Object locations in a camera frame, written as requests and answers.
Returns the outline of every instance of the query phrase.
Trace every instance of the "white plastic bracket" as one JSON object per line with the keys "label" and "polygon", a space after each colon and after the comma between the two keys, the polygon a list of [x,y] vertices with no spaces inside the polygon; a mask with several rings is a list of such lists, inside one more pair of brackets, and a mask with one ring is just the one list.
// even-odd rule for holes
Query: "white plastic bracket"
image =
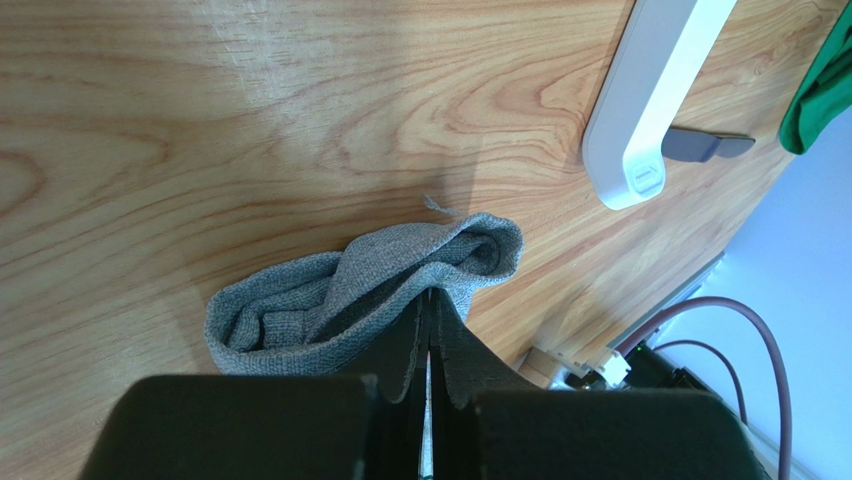
{"label": "white plastic bracket", "polygon": [[663,137],[736,3],[636,1],[583,136],[586,171],[607,207],[663,190]]}

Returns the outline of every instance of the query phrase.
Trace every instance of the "green cloth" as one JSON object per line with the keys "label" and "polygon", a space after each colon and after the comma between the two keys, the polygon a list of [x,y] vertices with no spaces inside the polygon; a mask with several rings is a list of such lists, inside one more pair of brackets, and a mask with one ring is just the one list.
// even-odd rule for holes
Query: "green cloth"
{"label": "green cloth", "polygon": [[781,122],[781,145],[805,153],[834,117],[852,105],[852,7],[847,6],[817,54]]}

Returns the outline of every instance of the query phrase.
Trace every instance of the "wooden table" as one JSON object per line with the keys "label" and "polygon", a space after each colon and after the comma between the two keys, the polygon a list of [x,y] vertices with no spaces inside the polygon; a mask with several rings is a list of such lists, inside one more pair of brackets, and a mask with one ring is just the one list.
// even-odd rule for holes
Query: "wooden table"
{"label": "wooden table", "polygon": [[628,0],[0,4],[0,476],[73,478],[139,378],[214,372],[218,289],[401,222],[517,221],[470,327],[507,362],[607,343],[721,251],[845,0],[741,0],[677,123],[746,157],[595,197],[585,123]]}

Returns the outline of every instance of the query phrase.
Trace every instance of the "white connector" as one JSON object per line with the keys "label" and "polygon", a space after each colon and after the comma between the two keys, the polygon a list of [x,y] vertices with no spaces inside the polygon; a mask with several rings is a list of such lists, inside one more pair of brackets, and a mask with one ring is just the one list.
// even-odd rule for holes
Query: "white connector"
{"label": "white connector", "polygon": [[617,350],[608,347],[589,359],[584,366],[597,372],[606,381],[609,388],[621,385],[624,377],[630,373],[630,365],[627,363],[627,360]]}

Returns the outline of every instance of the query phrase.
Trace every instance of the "gray cloth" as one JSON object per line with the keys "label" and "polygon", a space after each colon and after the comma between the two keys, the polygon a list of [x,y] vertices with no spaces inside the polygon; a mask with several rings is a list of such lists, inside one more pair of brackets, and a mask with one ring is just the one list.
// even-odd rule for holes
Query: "gray cloth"
{"label": "gray cloth", "polygon": [[344,252],[282,263],[210,300],[204,337],[224,373],[324,375],[358,355],[418,294],[445,289],[462,318],[473,292],[509,279],[523,236],[478,213],[358,237]]}

